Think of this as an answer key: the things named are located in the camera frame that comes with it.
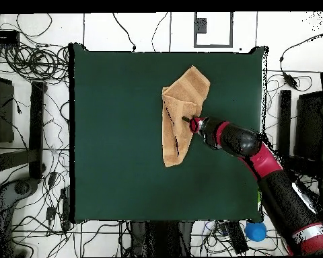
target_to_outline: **floor tile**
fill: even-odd
[[[118,22],[127,30],[136,52],[166,52],[170,40],[170,12],[115,13]],[[85,46],[88,50],[132,51],[127,33],[117,24],[112,13],[85,15]]]
[[[172,52],[250,52],[256,41],[256,12],[234,12],[233,48],[194,48],[194,12],[172,12]]]
[[[280,57],[294,44],[323,32],[320,12],[258,12],[257,45],[268,46],[268,69],[280,70]],[[323,71],[323,38],[290,49],[282,62],[284,71]]]
[[[82,253],[84,257],[113,257],[120,256],[118,234],[82,234]],[[131,245],[130,236],[124,234],[122,245],[128,248]]]
[[[69,233],[67,235],[45,236],[40,232],[15,232],[14,241],[29,245],[34,249],[32,258],[76,258],[80,251],[80,234]],[[17,249],[27,249],[28,257],[32,250],[21,245],[16,245]]]
[[[33,41],[42,44],[57,44],[66,46],[70,42],[83,40],[83,14],[82,13],[52,13],[52,23],[49,29],[40,36],[33,37]],[[20,14],[18,17],[20,29],[27,35],[38,35],[45,31],[50,23],[46,13]],[[17,14],[0,15],[0,25],[3,29],[17,29]],[[24,44],[31,44],[21,35]]]

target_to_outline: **black cable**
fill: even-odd
[[[39,33],[39,34],[37,34],[37,35],[28,35],[27,33],[23,33],[23,32],[22,32],[22,29],[20,28],[19,21],[18,21],[18,17],[20,16],[20,14],[17,14],[17,18],[15,19],[15,21],[17,22],[17,26],[18,26],[18,28],[20,29],[21,33],[22,33],[24,36],[27,36],[27,37],[30,37],[30,38],[35,38],[35,37],[38,37],[38,36],[43,35],[47,30],[49,30],[49,28],[50,28],[50,26],[51,26],[51,24],[52,24],[52,18],[51,18],[51,16],[50,16],[48,13],[47,13],[47,15],[49,16],[50,23],[48,24],[48,27],[46,27],[46,29],[45,29],[43,32],[41,32],[41,33]]]
[[[127,30],[120,24],[120,22],[117,20],[115,13],[112,13],[112,15],[114,16],[114,19],[116,21],[116,23],[122,28],[122,30],[124,30],[128,36],[129,42],[131,42],[131,44],[133,45],[133,51],[135,51],[137,49],[137,47],[135,46],[135,44],[132,42],[131,37],[129,36],[129,33],[127,32]]]
[[[73,234],[73,247],[74,247],[74,253],[75,253],[76,258],[79,258],[77,255],[77,250],[75,249],[75,234]]]
[[[69,101],[65,102],[65,103],[64,103],[64,104],[62,104],[62,105],[61,105],[61,107],[60,107],[60,115],[61,115],[61,117],[66,121],[67,125],[69,125],[69,119],[67,119],[66,117],[64,117],[64,115],[62,114],[62,108],[63,108],[66,104],[68,104],[68,103],[69,103]]]
[[[281,58],[280,58],[280,69],[283,73],[283,78],[285,79],[286,83],[289,84],[292,88],[298,90],[298,91],[307,91],[307,90],[299,90],[297,87],[298,87],[298,84],[296,83],[295,79],[291,76],[291,75],[288,75],[285,71],[283,71],[283,65],[282,65],[282,62],[283,62],[283,59],[284,59],[284,55],[285,53],[290,50],[291,48],[294,48],[296,46],[300,46],[301,44],[303,44],[304,42],[309,42],[309,41],[313,41],[315,40],[316,38],[320,38],[323,36],[323,33],[321,34],[318,34],[316,36],[312,36],[311,38],[308,38],[307,40],[304,40],[303,42],[300,42],[299,44],[294,44],[293,46],[290,46],[289,48],[287,48],[283,54],[281,55]]]
[[[119,225],[121,225],[121,223],[119,222],[118,224],[103,224],[103,225],[101,225],[98,229],[97,229],[97,231],[96,231],[96,233],[95,233],[95,235],[89,240],[89,241],[87,241],[86,243],[84,243],[83,244],[83,252],[82,252],[82,255],[80,255],[81,256],[81,258],[83,258],[84,256],[85,256],[85,245],[87,245],[88,243],[90,243],[91,241],[93,241],[94,239],[95,239],[95,237],[97,236],[97,234],[99,233],[99,231],[100,231],[100,229],[103,227],[103,226],[119,226]]]
[[[30,257],[29,258],[31,258],[33,255],[34,255],[34,249],[30,246],[30,245],[25,245],[25,244],[23,244],[23,243],[17,243],[17,242],[15,242],[13,239],[12,239],[12,242],[14,243],[14,244],[16,244],[16,245],[21,245],[21,246],[23,246],[23,247],[27,247],[27,248],[29,248],[29,249],[31,249],[31,255],[30,255]]]
[[[152,40],[151,40],[152,47],[153,47],[153,50],[154,50],[154,51],[155,51],[155,48],[154,48],[154,45],[153,45],[154,35],[155,35],[155,33],[157,32],[157,30],[158,30],[158,27],[159,27],[160,23],[165,19],[165,17],[167,16],[167,14],[169,14],[169,12],[166,12],[166,14],[162,17],[162,19],[159,21],[159,23],[157,24],[157,27],[156,27],[156,28],[155,28],[155,30],[154,30],[154,33],[153,33],[153,36],[152,36]]]

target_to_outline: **green table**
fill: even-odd
[[[74,44],[75,220],[258,218],[257,184],[193,136],[162,157],[162,87],[191,65],[211,82],[202,114],[259,130],[264,48],[251,54],[89,52]]]

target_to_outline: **folded cloth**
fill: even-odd
[[[200,116],[209,85],[209,80],[191,66],[171,86],[163,88],[162,146],[166,167],[180,164],[186,156],[192,132],[182,116]]]

